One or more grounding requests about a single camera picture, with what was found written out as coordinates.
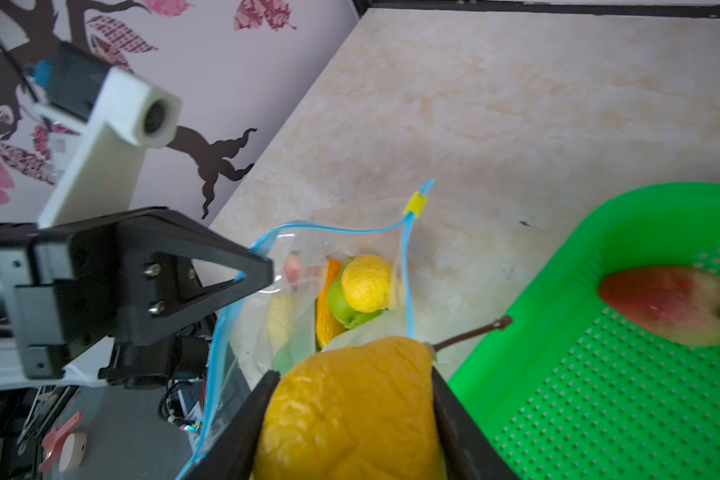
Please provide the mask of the green pear toy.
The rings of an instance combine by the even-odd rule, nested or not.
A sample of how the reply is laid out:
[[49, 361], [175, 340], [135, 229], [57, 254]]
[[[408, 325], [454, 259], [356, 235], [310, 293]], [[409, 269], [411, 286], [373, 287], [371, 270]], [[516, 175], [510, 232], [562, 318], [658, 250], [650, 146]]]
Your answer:
[[334, 318], [348, 330], [357, 328], [381, 316], [385, 312], [384, 309], [374, 312], [359, 312], [354, 310], [345, 298], [339, 278], [335, 279], [328, 289], [327, 305]]

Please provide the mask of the yellow pear toy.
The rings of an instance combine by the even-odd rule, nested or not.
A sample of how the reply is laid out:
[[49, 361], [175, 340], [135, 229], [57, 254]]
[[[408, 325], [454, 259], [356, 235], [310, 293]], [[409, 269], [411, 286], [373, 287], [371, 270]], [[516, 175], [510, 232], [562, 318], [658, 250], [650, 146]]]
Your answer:
[[502, 331], [504, 316], [435, 345], [391, 336], [315, 354], [278, 383], [256, 479], [447, 479], [433, 409], [437, 353]]

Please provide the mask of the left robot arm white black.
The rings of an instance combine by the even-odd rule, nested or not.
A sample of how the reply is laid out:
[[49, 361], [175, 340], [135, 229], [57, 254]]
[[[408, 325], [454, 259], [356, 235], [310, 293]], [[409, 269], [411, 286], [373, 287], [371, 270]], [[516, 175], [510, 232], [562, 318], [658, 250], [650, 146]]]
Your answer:
[[163, 208], [0, 223], [0, 390], [201, 375], [187, 327], [269, 286], [272, 261]]

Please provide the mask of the red strawberry toy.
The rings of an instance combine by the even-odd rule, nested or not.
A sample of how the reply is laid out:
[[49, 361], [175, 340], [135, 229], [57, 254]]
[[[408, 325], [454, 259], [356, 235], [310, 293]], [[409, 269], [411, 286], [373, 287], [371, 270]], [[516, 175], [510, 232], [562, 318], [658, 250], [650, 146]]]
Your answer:
[[302, 255], [299, 252], [290, 253], [284, 263], [283, 272], [293, 291], [299, 288], [303, 270]]

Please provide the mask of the pale yellow fruit toy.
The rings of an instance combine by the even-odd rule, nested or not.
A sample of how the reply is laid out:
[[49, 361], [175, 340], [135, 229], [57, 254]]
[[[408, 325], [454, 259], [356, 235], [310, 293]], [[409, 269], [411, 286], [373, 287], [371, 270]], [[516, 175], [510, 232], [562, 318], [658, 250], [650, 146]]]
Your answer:
[[266, 331], [274, 353], [290, 340], [293, 328], [292, 292], [278, 292], [271, 297], [266, 316]]

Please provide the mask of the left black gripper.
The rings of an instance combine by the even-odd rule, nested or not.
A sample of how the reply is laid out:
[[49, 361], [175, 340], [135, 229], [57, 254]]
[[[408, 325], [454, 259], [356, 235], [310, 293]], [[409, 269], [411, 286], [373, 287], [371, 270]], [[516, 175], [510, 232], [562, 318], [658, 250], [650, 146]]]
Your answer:
[[[203, 287], [194, 260], [237, 276]], [[0, 390], [198, 378], [209, 351], [199, 320], [273, 280], [269, 258], [166, 208], [0, 223]]]

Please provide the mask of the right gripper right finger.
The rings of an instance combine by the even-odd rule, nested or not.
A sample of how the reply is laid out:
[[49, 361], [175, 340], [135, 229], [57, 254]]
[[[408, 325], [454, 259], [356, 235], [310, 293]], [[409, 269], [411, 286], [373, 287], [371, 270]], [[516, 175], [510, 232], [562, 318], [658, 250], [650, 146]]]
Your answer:
[[518, 480], [436, 369], [432, 370], [433, 409], [446, 478]]

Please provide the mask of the red apple toy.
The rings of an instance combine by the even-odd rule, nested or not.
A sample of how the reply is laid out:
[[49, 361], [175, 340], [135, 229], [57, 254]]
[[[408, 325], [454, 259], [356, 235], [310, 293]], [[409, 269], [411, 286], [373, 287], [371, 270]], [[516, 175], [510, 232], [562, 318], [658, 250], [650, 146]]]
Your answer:
[[720, 277], [691, 266], [634, 267], [604, 277], [599, 298], [642, 329], [695, 348], [720, 345]]

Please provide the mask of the clear zip bag blue zipper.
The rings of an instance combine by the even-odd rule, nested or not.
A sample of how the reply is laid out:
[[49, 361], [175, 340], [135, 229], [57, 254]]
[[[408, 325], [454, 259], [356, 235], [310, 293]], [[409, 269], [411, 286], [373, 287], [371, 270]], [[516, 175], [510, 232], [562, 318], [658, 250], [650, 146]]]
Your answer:
[[[409, 198], [318, 211], [310, 221], [274, 228], [250, 247], [272, 261], [274, 280], [219, 312], [204, 405], [189, 429], [195, 435], [193, 453], [178, 478], [197, 472], [261, 375], [285, 374], [323, 350], [413, 337], [409, 243], [433, 184], [425, 182]], [[341, 275], [346, 265], [368, 255], [382, 258], [389, 270], [382, 278], [385, 303], [363, 313], [343, 297]]]

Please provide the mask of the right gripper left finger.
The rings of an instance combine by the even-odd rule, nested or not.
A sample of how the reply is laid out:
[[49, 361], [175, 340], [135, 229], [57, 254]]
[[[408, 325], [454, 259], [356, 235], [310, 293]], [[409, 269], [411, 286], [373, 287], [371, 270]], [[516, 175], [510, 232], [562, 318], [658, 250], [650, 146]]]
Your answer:
[[183, 479], [250, 479], [266, 408], [281, 380], [267, 372], [229, 419], [200, 460], [191, 460]]

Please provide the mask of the yellow lemon toy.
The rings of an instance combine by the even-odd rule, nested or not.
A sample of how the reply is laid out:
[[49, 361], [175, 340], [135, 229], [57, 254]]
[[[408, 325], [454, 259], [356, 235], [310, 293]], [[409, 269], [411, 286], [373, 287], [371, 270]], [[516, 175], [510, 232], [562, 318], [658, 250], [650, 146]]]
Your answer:
[[351, 260], [341, 274], [341, 286], [348, 305], [355, 311], [372, 313], [388, 307], [392, 269], [374, 254]]

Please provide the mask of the orange banana toy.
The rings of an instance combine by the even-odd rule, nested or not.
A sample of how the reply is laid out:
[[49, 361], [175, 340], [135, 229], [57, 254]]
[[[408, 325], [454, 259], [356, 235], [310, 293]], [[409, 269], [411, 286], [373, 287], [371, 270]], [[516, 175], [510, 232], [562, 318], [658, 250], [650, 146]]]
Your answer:
[[328, 289], [338, 277], [341, 266], [342, 264], [336, 260], [328, 260], [325, 285], [316, 301], [315, 333], [319, 350], [324, 349], [334, 338], [346, 332], [346, 328], [334, 318], [327, 305]]

